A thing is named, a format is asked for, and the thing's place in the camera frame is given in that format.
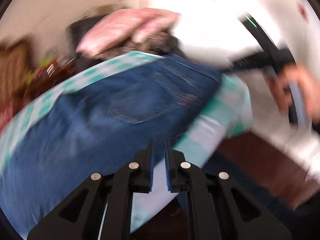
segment brown floor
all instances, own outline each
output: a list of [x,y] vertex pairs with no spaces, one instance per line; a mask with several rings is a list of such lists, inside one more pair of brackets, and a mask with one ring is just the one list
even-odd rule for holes
[[[292,208],[307,201],[320,189],[314,179],[308,179],[303,169],[253,133],[224,140],[218,152],[238,164],[259,185],[267,188],[273,196],[282,198]],[[131,239],[187,240],[188,218],[178,201],[173,200],[134,232]]]

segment beige wall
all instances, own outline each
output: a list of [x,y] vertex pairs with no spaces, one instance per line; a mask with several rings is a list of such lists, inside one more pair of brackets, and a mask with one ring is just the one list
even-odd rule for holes
[[93,7],[119,0],[13,0],[0,20],[0,41],[14,41],[32,34],[39,61],[48,49],[68,49],[65,28]]

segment silver screw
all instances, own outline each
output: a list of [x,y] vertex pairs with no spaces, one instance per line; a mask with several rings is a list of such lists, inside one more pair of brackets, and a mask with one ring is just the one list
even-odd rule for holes
[[219,178],[220,179],[229,179],[229,174],[226,172],[220,172],[219,173]]
[[191,164],[188,162],[183,162],[180,164],[180,166],[184,169],[189,169],[191,167]]
[[101,179],[101,174],[98,173],[98,172],[92,173],[91,174],[91,179],[92,180],[99,180],[99,179]]
[[132,170],[135,170],[135,169],[139,168],[139,163],[136,163],[136,162],[129,163],[129,168]]

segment gray handle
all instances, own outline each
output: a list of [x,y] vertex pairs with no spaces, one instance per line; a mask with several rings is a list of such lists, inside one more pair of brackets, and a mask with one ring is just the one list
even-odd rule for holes
[[289,122],[295,123],[298,127],[310,128],[312,120],[307,117],[304,99],[297,82],[289,83],[292,96],[292,105],[289,106]]

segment black device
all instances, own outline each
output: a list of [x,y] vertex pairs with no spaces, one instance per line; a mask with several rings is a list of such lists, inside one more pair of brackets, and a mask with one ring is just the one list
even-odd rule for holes
[[[186,162],[167,139],[168,188],[186,192],[190,240],[290,240],[289,230],[228,174]],[[152,142],[115,174],[93,173],[29,233],[28,240],[127,240],[132,196],[152,187]]]
[[[263,69],[267,75],[278,75],[285,65],[294,63],[295,60],[288,49],[278,49],[268,34],[257,21],[245,14],[239,19],[244,27],[255,37],[263,52],[258,52],[233,62],[233,66],[224,73],[244,71],[250,69]],[[290,82],[286,89],[292,95],[292,104],[289,106],[289,122],[298,127],[311,128],[311,120],[307,117],[304,99],[296,82]]]

